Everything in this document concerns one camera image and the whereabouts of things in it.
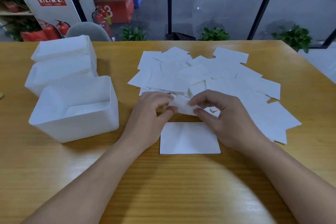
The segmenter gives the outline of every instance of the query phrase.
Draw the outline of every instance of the person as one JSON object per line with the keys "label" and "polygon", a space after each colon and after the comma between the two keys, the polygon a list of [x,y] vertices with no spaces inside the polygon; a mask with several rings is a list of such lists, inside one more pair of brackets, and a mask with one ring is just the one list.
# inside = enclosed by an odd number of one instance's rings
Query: person
{"label": "person", "polygon": [[[125,171],[158,140],[164,125],[177,112],[176,107],[168,107],[157,116],[156,109],[172,100],[168,93],[143,93],[120,139],[23,224],[98,223]],[[221,111],[216,118],[203,109],[194,110],[225,146],[260,167],[299,223],[335,223],[336,189],[269,141],[238,98],[206,90],[195,95],[189,104],[216,106]]]}

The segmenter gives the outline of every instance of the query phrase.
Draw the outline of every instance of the empty white bin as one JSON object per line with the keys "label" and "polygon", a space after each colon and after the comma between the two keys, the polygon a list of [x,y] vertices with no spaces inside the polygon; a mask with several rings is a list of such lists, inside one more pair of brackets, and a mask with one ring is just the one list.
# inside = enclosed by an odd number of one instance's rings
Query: empty white bin
{"label": "empty white bin", "polygon": [[86,54],[90,55],[92,65],[95,70],[97,70],[96,53],[92,46],[90,37],[87,35],[42,41],[36,48],[31,59],[37,63],[61,57]]}
{"label": "empty white bin", "polygon": [[29,124],[60,143],[118,129],[118,100],[111,78],[77,76],[46,87]]}
{"label": "empty white bin", "polygon": [[88,54],[35,63],[24,86],[40,96],[46,86],[76,75],[98,77]]}

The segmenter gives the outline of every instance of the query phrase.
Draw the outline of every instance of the yellow tag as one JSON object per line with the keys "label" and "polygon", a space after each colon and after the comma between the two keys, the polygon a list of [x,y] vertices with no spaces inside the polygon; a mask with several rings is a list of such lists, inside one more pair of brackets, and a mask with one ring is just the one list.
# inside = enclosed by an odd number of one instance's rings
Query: yellow tag
{"label": "yellow tag", "polygon": [[109,24],[109,25],[112,25],[111,17],[109,16],[108,13],[106,14],[106,18],[107,18],[107,22],[108,22],[108,24]]}

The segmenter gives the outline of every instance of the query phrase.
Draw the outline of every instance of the wood grain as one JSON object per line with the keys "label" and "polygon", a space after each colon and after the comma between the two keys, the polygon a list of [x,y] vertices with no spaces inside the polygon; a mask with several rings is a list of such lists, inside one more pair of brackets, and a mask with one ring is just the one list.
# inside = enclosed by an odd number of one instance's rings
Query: wood grain
{"label": "wood grain", "polygon": [[[0,43],[0,223],[19,223],[87,169],[122,133],[139,88],[127,82],[141,54],[178,46],[210,57],[217,46],[250,54],[247,66],[281,83],[280,103],[302,125],[282,146],[336,185],[336,86],[280,41],[94,43],[99,75],[109,75],[120,128],[59,144],[28,124],[37,97],[24,87],[37,43]],[[171,121],[199,121],[176,115]],[[101,223],[296,223],[250,161],[221,145],[218,155],[159,155],[159,141],[129,168]]]}

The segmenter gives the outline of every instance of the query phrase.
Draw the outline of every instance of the white number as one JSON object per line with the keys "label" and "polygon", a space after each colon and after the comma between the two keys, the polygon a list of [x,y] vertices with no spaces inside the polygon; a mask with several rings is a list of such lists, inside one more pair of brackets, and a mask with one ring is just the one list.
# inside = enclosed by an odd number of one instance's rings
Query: white number
{"label": "white number", "polygon": [[110,17],[112,17],[112,11],[111,11],[111,7],[109,7],[108,5],[104,6],[104,9],[107,10],[107,12],[110,14]]}

